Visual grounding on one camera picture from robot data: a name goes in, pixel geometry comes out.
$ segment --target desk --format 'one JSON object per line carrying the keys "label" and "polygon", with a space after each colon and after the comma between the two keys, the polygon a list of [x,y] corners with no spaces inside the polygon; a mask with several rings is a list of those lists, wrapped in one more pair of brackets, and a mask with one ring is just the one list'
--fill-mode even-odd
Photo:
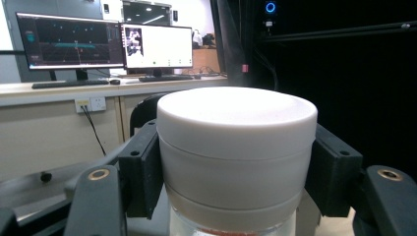
{"label": "desk", "polygon": [[76,113],[76,98],[105,97],[106,110],[90,114],[105,150],[129,138],[129,117],[141,100],[157,92],[228,86],[223,77],[120,86],[31,89],[0,85],[0,181],[103,157],[92,127]]}

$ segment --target white screen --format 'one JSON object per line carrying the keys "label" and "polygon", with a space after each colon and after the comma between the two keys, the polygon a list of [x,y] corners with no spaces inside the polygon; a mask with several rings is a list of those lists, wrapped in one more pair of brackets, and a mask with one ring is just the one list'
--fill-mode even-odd
{"label": "white screen", "polygon": [[126,68],[191,68],[191,28],[122,24]]}

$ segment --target monitor screen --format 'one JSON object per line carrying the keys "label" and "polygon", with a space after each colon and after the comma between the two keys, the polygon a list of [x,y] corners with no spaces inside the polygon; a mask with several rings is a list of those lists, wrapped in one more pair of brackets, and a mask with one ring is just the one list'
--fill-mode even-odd
{"label": "monitor screen", "polygon": [[30,70],[123,67],[116,21],[17,13]]}
{"label": "monitor screen", "polygon": [[126,69],[192,68],[192,29],[121,24]]}

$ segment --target computer mouse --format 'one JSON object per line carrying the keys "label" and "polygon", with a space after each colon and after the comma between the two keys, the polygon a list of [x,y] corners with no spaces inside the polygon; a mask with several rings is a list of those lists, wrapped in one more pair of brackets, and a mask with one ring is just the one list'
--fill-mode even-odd
{"label": "computer mouse", "polygon": [[118,85],[120,85],[120,80],[111,80],[110,84],[114,85],[114,86],[118,86]]}

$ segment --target keyboard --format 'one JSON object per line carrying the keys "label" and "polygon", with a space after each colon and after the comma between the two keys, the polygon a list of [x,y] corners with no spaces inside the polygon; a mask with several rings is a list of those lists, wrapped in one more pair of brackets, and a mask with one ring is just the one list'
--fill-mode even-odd
{"label": "keyboard", "polygon": [[83,87],[83,86],[104,86],[108,85],[108,81],[69,81],[69,82],[53,82],[53,83],[37,83],[31,86],[32,89],[53,89],[65,87]]}
{"label": "keyboard", "polygon": [[193,77],[187,75],[172,75],[172,76],[162,76],[162,77],[144,77],[139,78],[140,82],[168,82],[168,81],[189,81]]}

